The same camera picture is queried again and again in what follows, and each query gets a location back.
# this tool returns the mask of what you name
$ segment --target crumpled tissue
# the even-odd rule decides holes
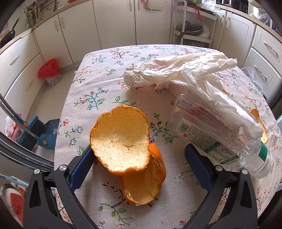
[[[189,89],[203,99],[234,133],[240,135],[243,131],[255,140],[262,136],[262,126],[223,93],[221,81],[214,74],[236,65],[236,59],[228,59],[222,52],[169,56],[132,64],[124,72],[124,83],[129,87],[156,84],[155,90],[170,89],[176,97]]]

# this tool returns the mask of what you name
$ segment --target tile floor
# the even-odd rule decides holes
[[[54,87],[50,87],[49,85],[45,87],[32,117],[37,115],[43,123],[61,117],[64,103],[74,78],[74,71],[77,69],[78,68],[74,68],[61,73],[62,80]],[[36,154],[49,160],[54,160],[54,150],[38,146]]]

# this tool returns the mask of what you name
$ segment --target floral trash can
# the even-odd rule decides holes
[[[61,81],[59,67],[55,59],[49,60],[39,69],[38,78],[45,79],[51,87]]]

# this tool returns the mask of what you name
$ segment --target floral tablecloth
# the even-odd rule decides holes
[[[137,45],[105,49],[87,54],[70,87],[61,115],[55,149],[55,169],[68,164],[89,145],[89,133],[97,118],[118,105],[142,110],[150,126],[150,142],[159,147],[167,171],[155,200],[145,206],[132,206],[124,198],[119,177],[100,163],[90,169],[82,187],[75,194],[99,228],[182,228],[206,195],[197,183],[184,157],[187,142],[169,130],[167,123],[175,102],[167,89],[154,85],[129,88],[123,82],[125,67],[157,57],[213,52],[212,49],[182,45]],[[252,177],[260,216],[271,201],[282,176],[282,137],[275,118],[252,82],[236,67],[217,73],[224,88],[247,109],[258,109],[274,157],[274,166],[263,179]],[[222,196],[212,221],[218,219],[228,197]],[[58,208],[70,222],[58,193]]]

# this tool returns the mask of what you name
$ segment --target plastic bottle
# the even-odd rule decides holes
[[[191,93],[184,93],[175,101],[170,126],[215,164],[227,169],[244,167],[260,179],[273,167],[272,154],[260,138],[249,139],[243,132],[234,134],[221,117]]]

